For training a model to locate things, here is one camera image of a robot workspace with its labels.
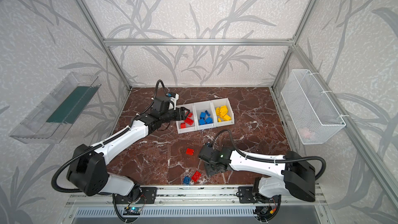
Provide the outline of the red eight-stud lego brick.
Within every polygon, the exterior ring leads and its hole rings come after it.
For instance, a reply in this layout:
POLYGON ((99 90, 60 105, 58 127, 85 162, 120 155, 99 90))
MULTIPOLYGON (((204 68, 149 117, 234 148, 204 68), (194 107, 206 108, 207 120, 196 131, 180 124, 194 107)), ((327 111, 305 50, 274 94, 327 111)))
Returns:
POLYGON ((186 124, 188 124, 188 125, 193 125, 194 124, 194 121, 191 119, 191 118, 186 118, 185 120, 184 120, 184 122, 186 123, 186 124))

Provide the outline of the red lego brick bottom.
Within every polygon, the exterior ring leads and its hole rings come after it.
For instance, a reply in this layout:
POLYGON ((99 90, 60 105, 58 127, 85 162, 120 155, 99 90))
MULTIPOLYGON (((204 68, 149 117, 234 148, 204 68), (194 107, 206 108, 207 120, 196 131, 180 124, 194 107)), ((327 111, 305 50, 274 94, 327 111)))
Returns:
POLYGON ((193 182, 197 182, 197 181, 200 179, 201 175, 202 175, 202 174, 201 174, 199 171, 196 171, 196 172, 192 175, 191 180, 192 180, 193 182))

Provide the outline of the red lego brick square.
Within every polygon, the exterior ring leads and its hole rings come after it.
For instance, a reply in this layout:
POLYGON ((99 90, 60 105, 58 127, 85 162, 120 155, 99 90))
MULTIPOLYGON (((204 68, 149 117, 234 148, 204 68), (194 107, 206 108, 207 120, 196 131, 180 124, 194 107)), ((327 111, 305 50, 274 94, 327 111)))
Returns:
POLYGON ((187 154, 187 155, 190 155, 190 156, 193 156, 193 155, 194 155, 194 150, 191 149, 191 148, 187 148, 186 154, 187 154))

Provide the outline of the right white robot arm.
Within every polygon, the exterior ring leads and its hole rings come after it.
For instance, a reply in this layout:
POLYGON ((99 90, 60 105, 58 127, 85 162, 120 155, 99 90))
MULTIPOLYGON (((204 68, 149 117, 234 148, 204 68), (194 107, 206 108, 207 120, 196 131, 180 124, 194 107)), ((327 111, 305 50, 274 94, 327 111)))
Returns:
POLYGON ((208 176, 226 171, 261 174, 255 179, 252 193, 257 201, 290 194, 306 202, 315 202, 316 180, 324 173, 326 161, 318 156, 301 157, 294 151, 285 155, 261 155, 233 147, 216 150, 204 145, 199 159, 208 176))

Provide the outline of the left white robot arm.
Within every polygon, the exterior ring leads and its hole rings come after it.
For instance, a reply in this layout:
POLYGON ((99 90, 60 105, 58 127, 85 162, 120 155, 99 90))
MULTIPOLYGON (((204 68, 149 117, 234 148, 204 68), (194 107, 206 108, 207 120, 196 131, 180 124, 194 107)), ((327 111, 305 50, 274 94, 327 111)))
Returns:
POLYGON ((138 200, 143 194, 140 185, 126 176, 109 173, 107 165, 164 123, 186 120, 190 110, 176 106, 177 101, 177 94, 156 97, 148 110, 136 115, 121 131, 91 146, 78 146, 73 157, 55 172, 52 188, 62 193, 111 194, 126 197, 129 201, 138 200))

